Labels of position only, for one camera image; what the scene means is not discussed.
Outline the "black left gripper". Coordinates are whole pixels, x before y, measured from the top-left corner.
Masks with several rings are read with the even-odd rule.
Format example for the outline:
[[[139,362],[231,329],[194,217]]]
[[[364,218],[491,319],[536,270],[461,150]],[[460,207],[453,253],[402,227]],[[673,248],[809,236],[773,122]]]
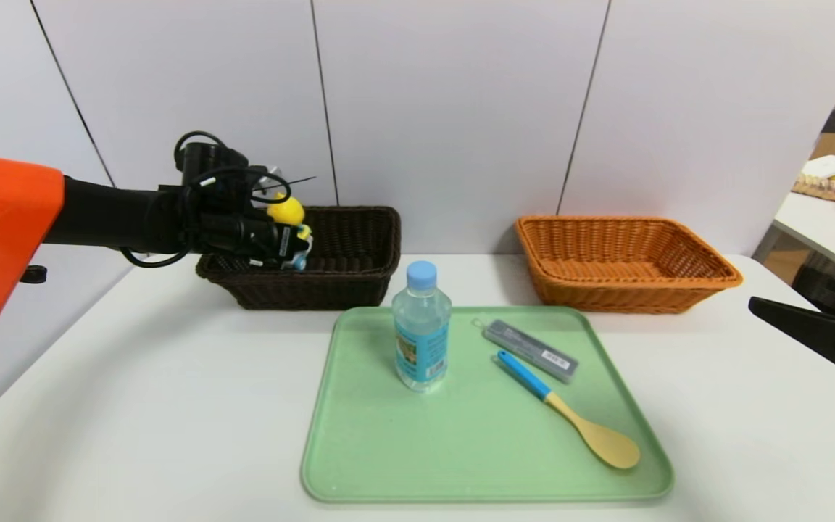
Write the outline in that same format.
[[[292,268],[306,268],[314,247],[311,234],[299,234],[298,225],[279,223],[272,219],[241,217],[238,219],[241,238],[236,254],[252,263],[285,263]]]

